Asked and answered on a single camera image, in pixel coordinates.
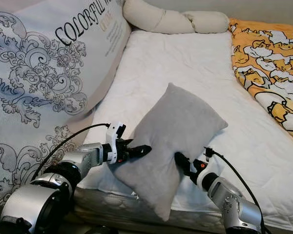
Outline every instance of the cream bolster pillow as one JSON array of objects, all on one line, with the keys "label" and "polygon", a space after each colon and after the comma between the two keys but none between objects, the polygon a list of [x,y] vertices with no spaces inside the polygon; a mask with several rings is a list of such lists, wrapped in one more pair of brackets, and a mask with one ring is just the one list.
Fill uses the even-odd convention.
[{"label": "cream bolster pillow", "polygon": [[136,27],[156,33],[222,33],[229,19],[221,12],[164,10],[143,0],[126,0],[124,18]]},{"label": "cream bolster pillow", "polygon": [[187,11],[182,13],[192,23],[197,33],[223,33],[229,26],[229,18],[217,11]]},{"label": "cream bolster pillow", "polygon": [[127,0],[124,18],[136,27],[155,33],[194,33],[191,22],[177,11],[166,11],[143,0]]}]

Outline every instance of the bedsheet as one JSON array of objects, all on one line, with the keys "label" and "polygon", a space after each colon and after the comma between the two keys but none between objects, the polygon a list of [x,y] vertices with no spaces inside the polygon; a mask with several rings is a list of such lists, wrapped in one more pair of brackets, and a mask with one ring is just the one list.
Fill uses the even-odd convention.
[{"label": "bedsheet", "polygon": [[[236,81],[231,68],[231,35],[163,35],[135,31],[129,38],[116,77],[96,110],[93,123],[119,120],[128,138],[169,82],[205,100],[227,123],[212,147],[236,167],[262,207],[265,223],[293,231],[293,138]],[[105,129],[88,133],[85,143],[104,142]],[[220,176],[248,196],[238,178],[214,158]],[[93,168],[79,184],[131,197],[132,190],[105,167]],[[172,210],[206,212],[220,219],[206,193],[185,177]]]}]

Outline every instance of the black cable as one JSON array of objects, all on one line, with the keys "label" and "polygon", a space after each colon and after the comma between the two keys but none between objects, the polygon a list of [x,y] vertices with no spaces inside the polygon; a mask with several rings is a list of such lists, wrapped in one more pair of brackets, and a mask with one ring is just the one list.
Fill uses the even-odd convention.
[{"label": "black cable", "polygon": [[90,128],[94,128],[94,127],[99,127],[99,126],[106,126],[106,127],[109,127],[110,124],[108,123],[99,123],[99,124],[95,124],[95,125],[91,125],[91,126],[88,126],[86,128],[83,128],[81,130],[79,130],[78,132],[74,133],[73,135],[69,136],[68,138],[66,138],[64,141],[62,141],[57,147],[55,147],[49,154],[48,156],[43,160],[43,162],[40,164],[40,166],[38,167],[38,169],[35,171],[33,177],[32,177],[32,180],[34,180],[39,171],[42,169],[42,167],[47,163],[47,161],[49,160],[49,158],[52,157],[52,155],[62,146],[64,145],[65,143],[67,143],[70,139],[74,138],[75,136],[77,136],[78,134],[90,129]]},{"label": "black cable", "polygon": [[249,192],[249,194],[251,195],[255,205],[258,207],[259,211],[260,211],[260,215],[261,215],[261,223],[260,223],[260,226],[261,226],[261,229],[262,229],[262,232],[267,232],[268,234],[272,234],[268,228],[265,226],[265,223],[264,223],[264,217],[263,217],[263,213],[262,213],[262,210],[259,206],[259,203],[257,201],[257,199],[255,198],[253,192],[251,191],[251,189],[248,187],[248,185],[246,184],[246,182],[244,181],[244,179],[241,177],[241,175],[238,173],[238,171],[232,166],[232,164],[225,159],[225,157],[217,152],[215,152],[214,150],[212,150],[212,152],[209,152],[209,153],[212,153],[212,154],[215,154],[217,155],[218,157],[220,157],[222,160],[224,160],[225,163],[228,164],[228,166],[233,170],[233,172],[236,174],[236,176],[240,179],[240,181],[242,182],[242,184],[244,185],[244,187],[246,188],[246,190]]}]

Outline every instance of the yellow blanket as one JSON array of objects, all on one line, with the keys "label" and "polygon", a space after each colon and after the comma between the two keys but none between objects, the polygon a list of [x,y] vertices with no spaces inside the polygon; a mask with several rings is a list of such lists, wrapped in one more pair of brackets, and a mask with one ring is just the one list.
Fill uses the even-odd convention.
[{"label": "yellow blanket", "polygon": [[236,77],[293,136],[293,26],[230,19],[229,30]]}]

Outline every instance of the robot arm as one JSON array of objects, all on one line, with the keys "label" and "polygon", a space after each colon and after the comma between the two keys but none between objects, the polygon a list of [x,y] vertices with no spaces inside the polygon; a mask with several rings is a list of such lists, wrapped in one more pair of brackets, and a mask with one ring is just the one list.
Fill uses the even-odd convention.
[{"label": "robot arm", "polygon": [[227,234],[261,233],[259,208],[244,199],[242,193],[226,179],[211,172],[209,164],[197,159],[191,164],[179,152],[175,154],[175,161],[193,183],[208,192],[208,197],[221,211]]},{"label": "robot arm", "polygon": [[9,197],[2,213],[0,234],[50,234],[55,233],[62,217],[72,206],[72,196],[77,184],[92,167],[103,162],[120,163],[132,157],[141,157],[151,147],[127,147],[132,141],[123,140],[125,125],[111,123],[106,133],[106,144],[85,144],[65,154],[56,165],[20,187]]}]

